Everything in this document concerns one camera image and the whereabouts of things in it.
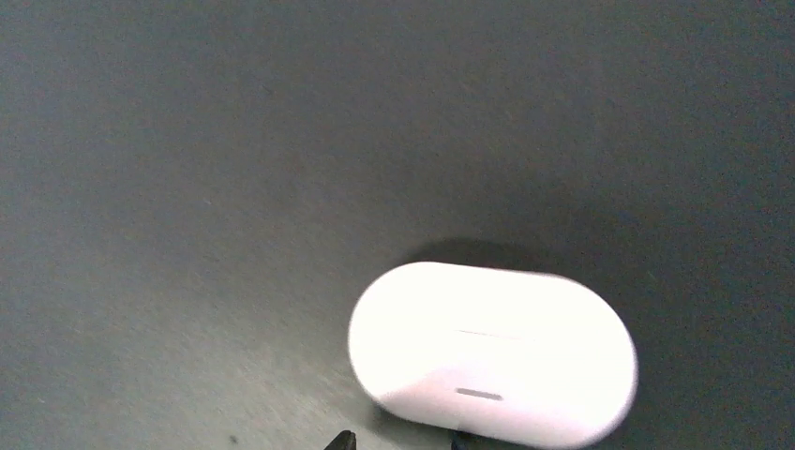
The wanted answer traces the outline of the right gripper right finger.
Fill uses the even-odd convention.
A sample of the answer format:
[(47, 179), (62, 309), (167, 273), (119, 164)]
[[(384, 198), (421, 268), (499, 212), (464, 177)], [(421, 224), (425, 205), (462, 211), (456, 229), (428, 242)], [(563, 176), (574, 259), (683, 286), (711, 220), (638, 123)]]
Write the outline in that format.
[(452, 431), (450, 433), (450, 449), (451, 450), (468, 450), (473, 449), (473, 446), (479, 443), (480, 438), (476, 435), (465, 431)]

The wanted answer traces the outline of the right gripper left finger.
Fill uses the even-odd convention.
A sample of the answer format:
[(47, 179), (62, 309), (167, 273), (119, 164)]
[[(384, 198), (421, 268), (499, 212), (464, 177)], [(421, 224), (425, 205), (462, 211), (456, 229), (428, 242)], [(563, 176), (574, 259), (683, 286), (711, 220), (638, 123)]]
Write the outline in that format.
[(356, 434), (351, 430), (342, 430), (324, 447), (324, 450), (356, 450)]

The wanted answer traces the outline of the white charging case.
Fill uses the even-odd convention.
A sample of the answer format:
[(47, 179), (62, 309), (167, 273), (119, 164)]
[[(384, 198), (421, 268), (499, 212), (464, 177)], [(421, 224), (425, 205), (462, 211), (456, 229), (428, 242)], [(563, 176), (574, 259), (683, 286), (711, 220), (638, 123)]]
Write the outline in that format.
[(394, 416), (536, 449), (603, 440), (638, 390), (617, 312), (548, 273), (403, 264), (363, 291), (347, 348), (362, 389)]

